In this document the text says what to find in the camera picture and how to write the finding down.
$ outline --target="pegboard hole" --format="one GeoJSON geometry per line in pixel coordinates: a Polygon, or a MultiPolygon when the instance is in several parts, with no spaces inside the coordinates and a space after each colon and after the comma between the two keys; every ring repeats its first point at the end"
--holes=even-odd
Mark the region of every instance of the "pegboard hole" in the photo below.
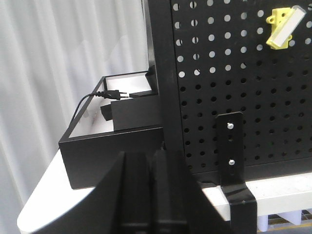
{"type": "Polygon", "coordinates": [[[178,57],[176,58],[176,60],[177,60],[178,62],[183,62],[184,57],[180,55],[180,56],[178,56],[178,57]]]}
{"type": "Polygon", "coordinates": [[[296,45],[296,42],[295,42],[294,40],[291,40],[291,41],[289,42],[289,46],[290,46],[290,47],[293,47],[294,45],[296,45]]]}
{"type": "Polygon", "coordinates": [[[247,31],[246,31],[246,30],[242,30],[242,31],[240,32],[240,35],[241,35],[242,37],[247,36],[247,31]]]}
{"type": "Polygon", "coordinates": [[[183,41],[181,39],[178,39],[178,40],[175,41],[175,44],[177,46],[181,46],[183,44],[183,41]]]}
{"type": "Polygon", "coordinates": [[[263,17],[264,11],[263,10],[259,10],[257,15],[258,15],[258,17],[263,17]]]}
{"type": "Polygon", "coordinates": [[[214,41],[214,40],[215,40],[215,36],[214,36],[213,34],[210,34],[210,35],[208,36],[208,40],[209,40],[209,41],[214,41]]]}
{"type": "Polygon", "coordinates": [[[214,4],[214,0],[207,0],[207,5],[212,6],[214,4]]]}
{"type": "Polygon", "coordinates": [[[179,77],[181,78],[185,77],[185,72],[179,72],[179,77]]]}
{"type": "Polygon", "coordinates": [[[215,73],[215,67],[211,67],[211,68],[209,69],[209,72],[212,73],[212,74],[215,73]]]}
{"type": "Polygon", "coordinates": [[[208,24],[213,24],[215,22],[215,19],[213,17],[209,17],[207,22],[208,24]]]}
{"type": "Polygon", "coordinates": [[[193,43],[193,44],[197,44],[198,41],[199,41],[198,37],[193,37],[193,38],[192,38],[192,43],[193,43]]]}
{"type": "Polygon", "coordinates": [[[180,22],[175,22],[175,28],[176,28],[176,29],[181,28],[181,23],[180,23],[180,22]]]}
{"type": "Polygon", "coordinates": [[[259,35],[260,35],[260,34],[263,34],[263,28],[261,28],[261,27],[258,28],[258,29],[257,29],[257,33],[258,33],[259,35]]]}
{"type": "Polygon", "coordinates": [[[190,8],[194,9],[197,7],[197,3],[195,1],[190,2],[190,8]]]}
{"type": "Polygon", "coordinates": [[[177,4],[177,3],[175,3],[175,4],[173,5],[173,9],[174,9],[174,11],[178,11],[178,10],[180,9],[180,5],[177,4]]]}
{"type": "Polygon", "coordinates": [[[214,51],[210,51],[209,52],[209,57],[214,58],[215,57],[215,52],[214,51]]]}
{"type": "Polygon", "coordinates": [[[225,22],[229,22],[231,20],[231,16],[230,15],[225,15],[224,16],[224,21],[225,22]]]}
{"type": "Polygon", "coordinates": [[[225,70],[226,70],[227,72],[230,71],[231,69],[232,69],[232,66],[231,66],[231,65],[228,64],[228,65],[225,66],[225,70]]]}
{"type": "Polygon", "coordinates": [[[263,45],[262,44],[258,44],[257,45],[257,51],[261,51],[263,50],[263,45]]]}
{"type": "Polygon", "coordinates": [[[288,72],[288,73],[287,73],[287,76],[288,76],[288,77],[292,77],[292,76],[293,76],[293,72],[288,72]]]}
{"type": "Polygon", "coordinates": [[[199,60],[199,54],[193,54],[193,59],[194,60],[199,60]]]}
{"type": "Polygon", "coordinates": [[[226,49],[226,50],[224,51],[224,54],[225,54],[225,55],[230,55],[231,52],[232,52],[231,49],[226,49]]]}
{"type": "Polygon", "coordinates": [[[231,38],[231,33],[230,32],[226,32],[225,34],[224,34],[224,38],[225,39],[230,39],[231,38]]]}
{"type": "Polygon", "coordinates": [[[241,68],[241,69],[246,69],[246,68],[247,68],[246,63],[242,62],[242,63],[240,64],[240,68],[241,68]]]}
{"type": "Polygon", "coordinates": [[[307,39],[305,40],[305,44],[306,44],[306,45],[310,45],[310,44],[311,44],[311,38],[307,38],[307,39]]]}
{"type": "Polygon", "coordinates": [[[242,14],[240,14],[240,18],[241,18],[242,20],[247,19],[247,12],[243,12],[242,14]]]}
{"type": "Polygon", "coordinates": [[[191,26],[196,27],[198,25],[198,21],[196,19],[191,20],[191,26]]]}
{"type": "Polygon", "coordinates": [[[195,76],[199,76],[200,75],[200,70],[199,69],[195,69],[194,70],[194,75],[195,76]]]}
{"type": "Polygon", "coordinates": [[[246,46],[241,47],[240,48],[240,52],[243,53],[243,54],[246,53],[247,52],[247,47],[246,46]]]}

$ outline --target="white curtain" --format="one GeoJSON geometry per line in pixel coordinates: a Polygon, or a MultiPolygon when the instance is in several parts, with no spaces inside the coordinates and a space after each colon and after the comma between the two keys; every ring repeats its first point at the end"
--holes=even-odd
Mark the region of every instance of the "white curtain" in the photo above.
{"type": "Polygon", "coordinates": [[[16,219],[80,98],[147,69],[141,0],[0,0],[0,233],[16,219]]]}

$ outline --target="yellow plastic part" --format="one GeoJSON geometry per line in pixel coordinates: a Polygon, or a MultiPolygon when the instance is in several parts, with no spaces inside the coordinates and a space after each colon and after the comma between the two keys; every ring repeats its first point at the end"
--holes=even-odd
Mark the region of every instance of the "yellow plastic part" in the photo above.
{"type": "MultiPolygon", "coordinates": [[[[289,13],[292,9],[290,7],[285,8],[275,8],[272,10],[272,15],[267,17],[266,22],[272,25],[272,33],[281,26],[282,22],[285,20],[285,16],[287,13],[289,13]]],[[[282,46],[275,46],[271,43],[270,40],[267,40],[266,44],[269,45],[274,50],[282,50],[287,49],[289,41],[293,38],[292,35],[288,37],[288,39],[285,41],[285,43],[282,46]]]]}

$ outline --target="black metal stand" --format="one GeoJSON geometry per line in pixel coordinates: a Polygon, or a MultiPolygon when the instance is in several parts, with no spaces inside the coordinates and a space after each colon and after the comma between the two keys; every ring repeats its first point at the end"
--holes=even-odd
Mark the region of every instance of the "black metal stand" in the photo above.
{"type": "Polygon", "coordinates": [[[257,232],[257,202],[245,184],[243,114],[216,118],[220,184],[231,209],[231,228],[236,234],[257,232]]]}

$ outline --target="yellow clamp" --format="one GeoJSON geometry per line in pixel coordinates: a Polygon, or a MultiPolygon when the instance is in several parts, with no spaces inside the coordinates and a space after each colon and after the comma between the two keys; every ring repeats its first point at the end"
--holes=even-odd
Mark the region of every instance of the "yellow clamp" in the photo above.
{"type": "Polygon", "coordinates": [[[267,17],[267,23],[272,25],[272,33],[267,44],[275,50],[287,49],[288,42],[293,38],[292,33],[302,21],[307,12],[296,5],[292,8],[276,8],[267,17]]]}
{"type": "MultiPolygon", "coordinates": [[[[276,8],[272,10],[272,15],[267,17],[266,22],[272,25],[272,34],[277,31],[278,27],[283,26],[283,22],[286,20],[286,15],[291,10],[290,7],[285,8],[276,8]]],[[[292,35],[289,35],[286,41],[282,44],[282,46],[277,46],[272,41],[272,37],[267,40],[267,45],[269,45],[274,50],[287,49],[289,41],[293,38],[292,35]]]]}

